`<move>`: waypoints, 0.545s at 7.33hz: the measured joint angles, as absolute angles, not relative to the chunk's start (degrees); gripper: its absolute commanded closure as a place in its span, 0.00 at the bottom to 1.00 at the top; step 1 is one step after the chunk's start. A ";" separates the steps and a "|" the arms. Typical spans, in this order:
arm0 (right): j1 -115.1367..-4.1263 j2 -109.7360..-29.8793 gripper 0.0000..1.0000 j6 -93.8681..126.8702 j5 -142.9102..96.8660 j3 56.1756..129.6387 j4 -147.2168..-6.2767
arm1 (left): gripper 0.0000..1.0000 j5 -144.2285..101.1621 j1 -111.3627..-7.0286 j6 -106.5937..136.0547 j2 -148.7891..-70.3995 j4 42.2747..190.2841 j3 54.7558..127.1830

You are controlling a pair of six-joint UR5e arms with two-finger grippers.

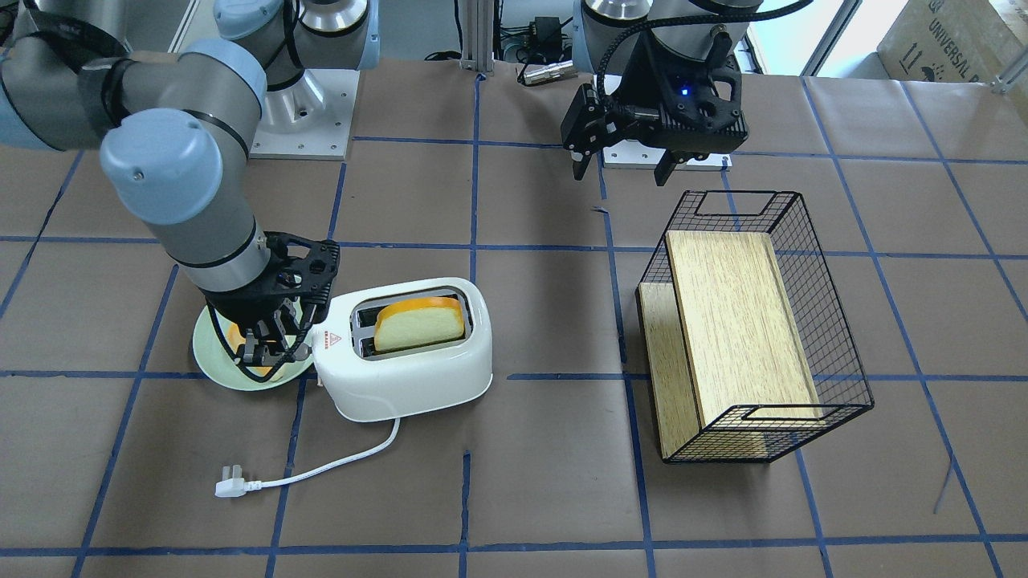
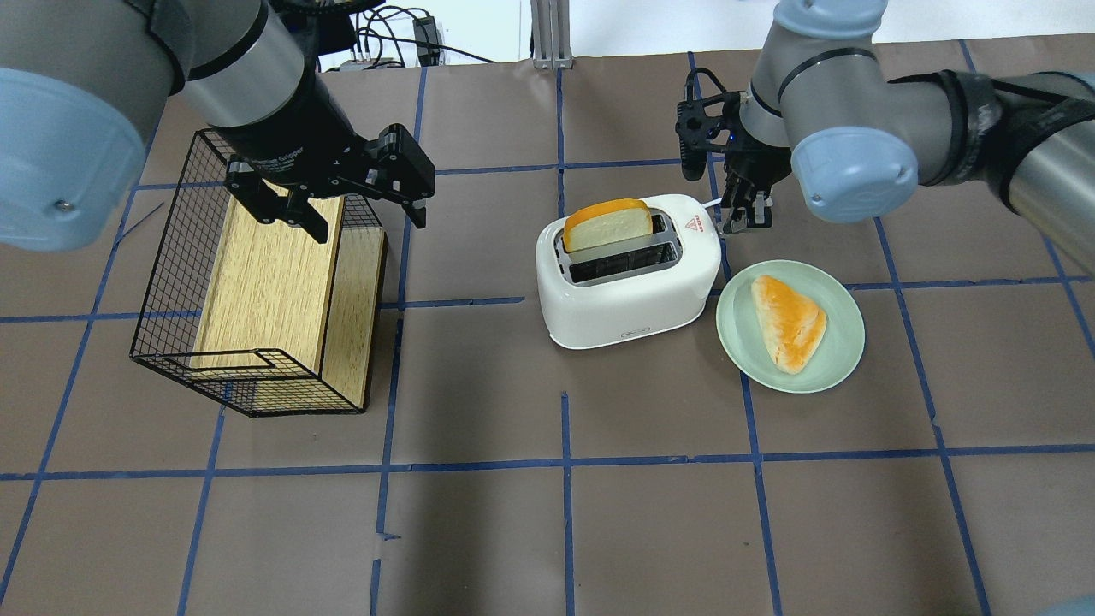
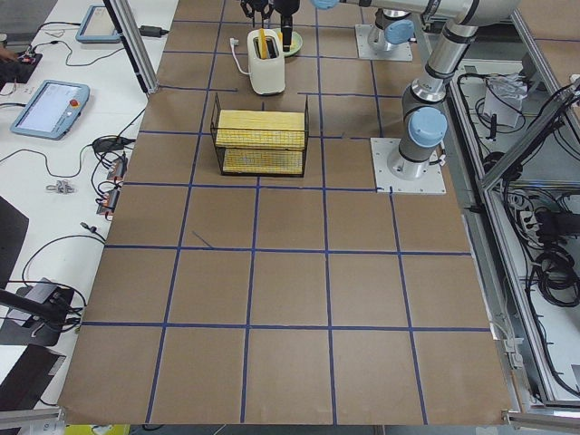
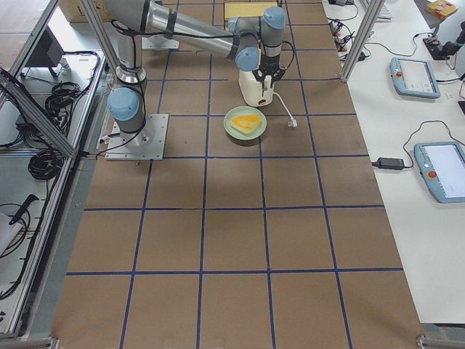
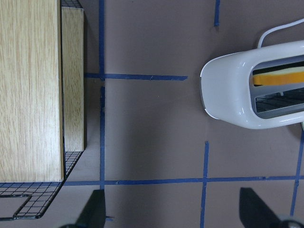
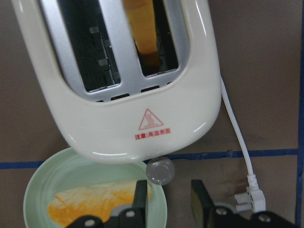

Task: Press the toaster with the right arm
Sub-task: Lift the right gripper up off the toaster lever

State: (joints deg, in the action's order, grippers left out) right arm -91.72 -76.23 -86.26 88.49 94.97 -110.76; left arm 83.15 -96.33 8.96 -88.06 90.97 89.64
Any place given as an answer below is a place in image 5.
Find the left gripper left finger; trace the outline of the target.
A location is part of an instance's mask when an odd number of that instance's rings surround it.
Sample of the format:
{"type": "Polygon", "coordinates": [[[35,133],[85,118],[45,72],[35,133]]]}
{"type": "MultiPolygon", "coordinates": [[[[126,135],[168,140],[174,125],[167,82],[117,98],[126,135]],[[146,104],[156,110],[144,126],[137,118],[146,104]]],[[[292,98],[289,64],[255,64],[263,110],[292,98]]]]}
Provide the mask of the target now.
{"type": "Polygon", "coordinates": [[[103,228],[106,221],[105,191],[94,190],[74,224],[61,228],[103,228]]]}

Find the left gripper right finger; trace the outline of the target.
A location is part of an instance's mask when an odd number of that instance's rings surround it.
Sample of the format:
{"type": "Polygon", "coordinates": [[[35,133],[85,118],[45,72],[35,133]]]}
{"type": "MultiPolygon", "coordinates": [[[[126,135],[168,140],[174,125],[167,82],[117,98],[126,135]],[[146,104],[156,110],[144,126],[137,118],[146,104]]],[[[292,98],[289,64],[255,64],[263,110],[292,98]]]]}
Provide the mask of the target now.
{"type": "Polygon", "coordinates": [[[239,218],[246,228],[302,228],[293,218],[280,219],[252,188],[239,191],[239,218]]]}

